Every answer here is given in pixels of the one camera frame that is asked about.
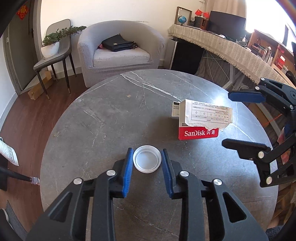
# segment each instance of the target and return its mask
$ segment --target bonsai plant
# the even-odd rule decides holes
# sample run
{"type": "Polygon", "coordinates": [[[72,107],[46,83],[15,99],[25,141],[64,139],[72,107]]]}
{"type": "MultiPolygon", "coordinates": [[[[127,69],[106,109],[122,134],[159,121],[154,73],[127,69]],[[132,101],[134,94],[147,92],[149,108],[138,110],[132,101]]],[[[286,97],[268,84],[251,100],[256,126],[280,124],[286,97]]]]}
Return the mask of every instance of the bonsai plant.
{"type": "Polygon", "coordinates": [[[41,52],[44,56],[44,58],[49,58],[51,56],[54,56],[59,51],[59,41],[68,36],[68,35],[75,35],[77,33],[80,33],[82,30],[84,30],[86,26],[80,26],[80,27],[73,27],[70,26],[69,28],[63,28],[62,30],[57,30],[55,33],[48,34],[44,37],[42,41],[42,48],[41,52]]]}

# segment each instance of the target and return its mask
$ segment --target white cardboard box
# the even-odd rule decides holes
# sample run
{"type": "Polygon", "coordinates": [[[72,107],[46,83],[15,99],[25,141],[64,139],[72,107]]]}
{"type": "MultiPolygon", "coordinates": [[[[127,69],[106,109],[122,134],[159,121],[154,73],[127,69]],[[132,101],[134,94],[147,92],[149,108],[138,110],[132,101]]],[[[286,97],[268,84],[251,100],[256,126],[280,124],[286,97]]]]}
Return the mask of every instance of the white cardboard box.
{"type": "Polygon", "coordinates": [[[179,140],[212,138],[232,122],[232,108],[185,99],[173,102],[172,116],[179,117],[179,140]]]}

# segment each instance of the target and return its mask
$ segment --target red decoration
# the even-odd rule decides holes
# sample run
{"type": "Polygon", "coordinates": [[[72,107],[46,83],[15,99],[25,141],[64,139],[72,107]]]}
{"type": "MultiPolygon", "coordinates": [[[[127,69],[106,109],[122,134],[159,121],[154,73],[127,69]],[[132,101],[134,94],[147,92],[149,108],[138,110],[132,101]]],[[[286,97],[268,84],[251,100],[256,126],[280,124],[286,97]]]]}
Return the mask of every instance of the red decoration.
{"type": "Polygon", "coordinates": [[[200,11],[199,9],[195,12],[195,14],[197,15],[197,16],[201,16],[202,15],[202,11],[200,11]]]}
{"type": "Polygon", "coordinates": [[[203,16],[205,18],[209,18],[210,17],[209,12],[203,12],[203,11],[201,11],[199,9],[195,12],[195,14],[197,16],[203,16]]]}
{"type": "Polygon", "coordinates": [[[209,18],[210,17],[209,12],[204,12],[204,17],[209,18]]]}
{"type": "Polygon", "coordinates": [[[24,19],[24,17],[27,15],[27,13],[29,12],[29,9],[26,5],[23,5],[18,11],[17,11],[17,15],[20,17],[21,20],[24,19]]]}

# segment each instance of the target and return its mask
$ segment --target round table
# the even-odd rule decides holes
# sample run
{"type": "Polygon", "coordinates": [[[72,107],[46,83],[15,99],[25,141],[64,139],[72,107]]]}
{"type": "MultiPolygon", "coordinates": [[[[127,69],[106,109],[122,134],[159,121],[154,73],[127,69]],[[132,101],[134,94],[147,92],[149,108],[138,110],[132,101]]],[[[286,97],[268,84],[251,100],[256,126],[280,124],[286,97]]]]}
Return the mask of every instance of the round table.
{"type": "MultiPolygon", "coordinates": [[[[221,141],[271,143],[249,109],[230,101],[227,93],[205,79],[163,69],[128,72],[96,84],[68,107],[48,139],[40,174],[43,208],[74,178],[96,178],[129,147],[152,145],[166,148],[172,160],[202,180],[221,179],[266,229],[278,187],[261,188],[255,164],[221,141]],[[171,113],[172,102],[183,99],[232,107],[233,123],[217,138],[180,141],[178,118],[171,113]]],[[[151,174],[133,168],[127,197],[114,199],[114,217],[117,241],[178,240],[181,200],[169,198],[161,168],[151,174]]]]}

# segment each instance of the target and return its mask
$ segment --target bright window light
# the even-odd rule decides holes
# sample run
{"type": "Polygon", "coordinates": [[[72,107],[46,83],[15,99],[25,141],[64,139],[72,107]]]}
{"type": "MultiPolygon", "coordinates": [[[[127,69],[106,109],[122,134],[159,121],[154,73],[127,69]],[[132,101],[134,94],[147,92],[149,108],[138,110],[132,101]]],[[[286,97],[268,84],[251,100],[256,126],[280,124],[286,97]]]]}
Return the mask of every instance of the bright window light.
{"type": "MultiPolygon", "coordinates": [[[[294,33],[296,33],[292,20],[276,0],[246,0],[246,5],[246,30],[248,32],[252,33],[254,29],[257,29],[270,34],[280,43],[284,40],[286,24],[289,24],[294,33]]],[[[289,29],[287,49],[290,51],[293,51],[292,41],[296,42],[289,29]]]]}

